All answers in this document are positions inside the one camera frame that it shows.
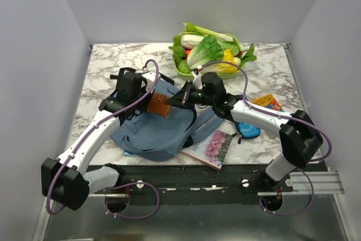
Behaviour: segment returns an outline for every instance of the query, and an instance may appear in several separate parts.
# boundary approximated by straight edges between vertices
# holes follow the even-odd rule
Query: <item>book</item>
[[[204,164],[220,170],[233,136],[216,130],[202,142],[181,150],[182,154],[195,158]]]
[[[272,110],[284,112],[284,110],[282,109],[282,107],[280,106],[280,104],[277,102],[277,100],[274,98],[272,94],[267,94],[255,100],[252,100],[252,103],[261,107],[266,107]]]

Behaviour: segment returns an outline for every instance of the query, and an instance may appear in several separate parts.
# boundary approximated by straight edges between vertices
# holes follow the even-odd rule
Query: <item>marble tabletop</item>
[[[128,43],[112,45],[95,45],[82,89],[76,118],[73,124],[69,145],[85,130],[92,121],[100,101],[115,89],[116,82],[109,75],[117,75],[121,67],[141,68],[146,60],[154,59],[159,64],[160,72],[172,78],[177,87],[184,84],[173,67],[170,43]],[[241,44],[248,49],[249,44]],[[249,99],[273,94],[284,111],[294,112],[302,108],[300,96],[283,49],[280,44],[256,44],[257,60],[246,63],[244,69],[249,77],[247,96]],[[244,77],[224,80],[229,93],[241,94]],[[233,134],[234,125],[225,121],[220,130]],[[276,158],[281,151],[279,138],[261,130],[255,139],[242,140],[237,143],[234,138],[227,153],[225,164],[263,164]],[[120,165],[195,165],[199,161],[179,154],[166,162],[153,162],[141,157],[125,157],[110,138],[94,156],[91,164],[114,163]]]

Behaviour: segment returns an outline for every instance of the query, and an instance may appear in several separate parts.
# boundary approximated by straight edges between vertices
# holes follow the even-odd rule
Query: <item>bag strap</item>
[[[216,129],[224,122],[224,119],[221,119],[218,116],[214,116],[207,124],[205,124],[201,129],[195,131],[191,138],[193,139],[193,144],[198,144],[205,140],[211,133],[216,131]]]
[[[190,133],[194,133],[197,129],[199,129],[202,125],[208,122],[210,119],[214,117],[214,112],[211,107],[208,107],[202,113],[197,116],[196,122],[193,124]]]

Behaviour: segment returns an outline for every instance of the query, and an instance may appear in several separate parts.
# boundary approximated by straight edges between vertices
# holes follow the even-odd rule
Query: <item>red vegetable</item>
[[[190,52],[191,52],[191,50],[186,51],[186,59],[187,59],[188,55],[190,54]]]

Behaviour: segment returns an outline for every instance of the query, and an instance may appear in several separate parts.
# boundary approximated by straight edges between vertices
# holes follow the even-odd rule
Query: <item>lettuce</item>
[[[185,59],[183,59],[177,66],[178,71],[180,71],[181,73],[191,73],[192,70],[190,69],[190,67],[187,64],[187,61]]]
[[[186,58],[186,52],[184,52],[184,48],[181,44],[181,36],[177,35],[173,38],[173,46],[168,47],[170,50],[173,50],[173,59],[175,64],[178,64]]]
[[[215,60],[222,60],[224,54],[217,40],[208,35],[196,47],[194,47],[188,58],[187,64],[191,69]]]
[[[253,62],[257,59],[257,57],[254,55],[254,43],[250,45],[248,51],[246,54],[244,54],[243,58],[241,59],[241,68],[243,68],[244,64],[246,62]]]

